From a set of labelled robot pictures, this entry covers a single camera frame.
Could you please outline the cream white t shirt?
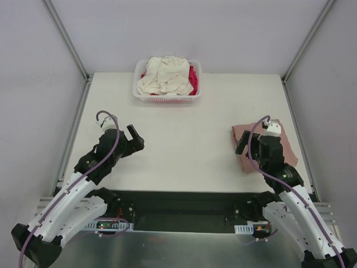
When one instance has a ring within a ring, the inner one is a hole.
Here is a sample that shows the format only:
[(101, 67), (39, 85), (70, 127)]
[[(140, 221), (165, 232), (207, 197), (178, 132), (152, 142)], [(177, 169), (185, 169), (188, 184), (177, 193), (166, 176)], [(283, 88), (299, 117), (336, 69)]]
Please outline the cream white t shirt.
[(141, 95), (189, 95), (194, 90), (189, 75), (190, 64), (186, 58), (152, 57), (136, 88)]

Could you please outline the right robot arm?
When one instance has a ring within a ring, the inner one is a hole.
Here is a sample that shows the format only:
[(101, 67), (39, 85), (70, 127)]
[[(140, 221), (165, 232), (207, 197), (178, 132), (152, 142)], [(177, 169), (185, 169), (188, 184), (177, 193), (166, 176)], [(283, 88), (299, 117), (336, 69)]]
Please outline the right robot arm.
[(271, 222), (291, 243), (302, 267), (354, 267), (356, 251), (346, 248), (325, 223), (299, 173), (285, 163), (281, 139), (244, 131), (236, 154), (243, 154), (246, 146), (246, 156), (273, 191), (255, 195), (240, 215)]

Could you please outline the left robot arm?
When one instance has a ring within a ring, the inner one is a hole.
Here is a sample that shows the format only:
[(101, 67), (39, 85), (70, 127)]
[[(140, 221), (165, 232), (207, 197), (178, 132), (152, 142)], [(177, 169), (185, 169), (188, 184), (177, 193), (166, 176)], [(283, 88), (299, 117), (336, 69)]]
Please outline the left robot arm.
[(65, 245), (87, 224), (100, 220), (99, 235), (120, 235), (132, 226), (134, 205), (98, 184), (112, 172), (119, 159), (144, 148), (144, 140), (133, 125), (127, 127), (132, 139), (114, 126), (104, 128), (98, 144), (82, 156), (69, 181), (51, 202), (28, 224), (16, 224), (11, 235), (23, 258), (38, 267), (50, 267)]

